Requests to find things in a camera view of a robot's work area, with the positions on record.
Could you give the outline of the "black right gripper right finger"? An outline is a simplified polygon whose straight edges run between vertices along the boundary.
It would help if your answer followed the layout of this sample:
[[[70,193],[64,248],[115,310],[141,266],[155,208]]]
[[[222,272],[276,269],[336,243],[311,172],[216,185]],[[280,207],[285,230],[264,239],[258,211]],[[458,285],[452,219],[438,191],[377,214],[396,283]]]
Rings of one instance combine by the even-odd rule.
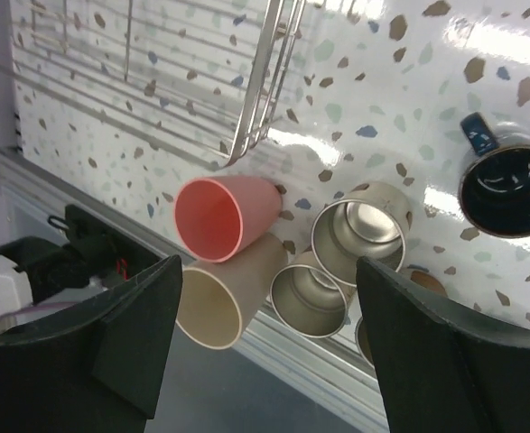
[[[373,259],[358,298],[392,432],[530,432],[530,330]]]

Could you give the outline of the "dark blue ceramic mug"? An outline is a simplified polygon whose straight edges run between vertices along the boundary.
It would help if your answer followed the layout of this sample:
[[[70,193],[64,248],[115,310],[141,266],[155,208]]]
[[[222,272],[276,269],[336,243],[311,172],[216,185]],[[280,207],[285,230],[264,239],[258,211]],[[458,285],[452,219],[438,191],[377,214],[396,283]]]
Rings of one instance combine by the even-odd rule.
[[[530,135],[511,122],[491,127],[479,112],[460,128],[470,146],[457,193],[463,215],[489,235],[530,236]]]

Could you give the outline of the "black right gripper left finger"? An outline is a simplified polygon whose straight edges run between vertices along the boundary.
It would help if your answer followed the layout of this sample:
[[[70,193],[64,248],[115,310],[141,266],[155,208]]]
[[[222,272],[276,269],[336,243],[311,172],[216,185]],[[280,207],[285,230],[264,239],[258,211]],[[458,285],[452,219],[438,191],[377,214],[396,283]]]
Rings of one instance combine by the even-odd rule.
[[[155,416],[182,287],[173,255],[0,335],[0,432],[142,432]]]

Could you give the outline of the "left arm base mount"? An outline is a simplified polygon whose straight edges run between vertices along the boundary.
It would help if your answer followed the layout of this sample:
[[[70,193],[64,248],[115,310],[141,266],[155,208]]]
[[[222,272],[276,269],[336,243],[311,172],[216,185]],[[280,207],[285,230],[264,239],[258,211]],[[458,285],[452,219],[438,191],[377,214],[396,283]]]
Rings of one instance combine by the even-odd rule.
[[[50,215],[47,222],[65,232],[66,244],[26,236],[0,246],[0,256],[27,274],[34,304],[66,289],[83,289],[94,276],[116,272],[128,280],[160,260],[76,205],[68,204],[64,217]]]

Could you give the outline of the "pink plastic cup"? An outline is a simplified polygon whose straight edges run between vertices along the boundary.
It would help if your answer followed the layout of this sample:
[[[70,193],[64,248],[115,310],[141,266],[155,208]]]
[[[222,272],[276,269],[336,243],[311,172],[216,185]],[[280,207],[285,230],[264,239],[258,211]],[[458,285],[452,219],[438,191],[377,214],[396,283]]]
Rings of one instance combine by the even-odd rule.
[[[178,235],[193,256],[222,263],[267,232],[283,199],[269,180],[250,175],[196,178],[174,202]]]

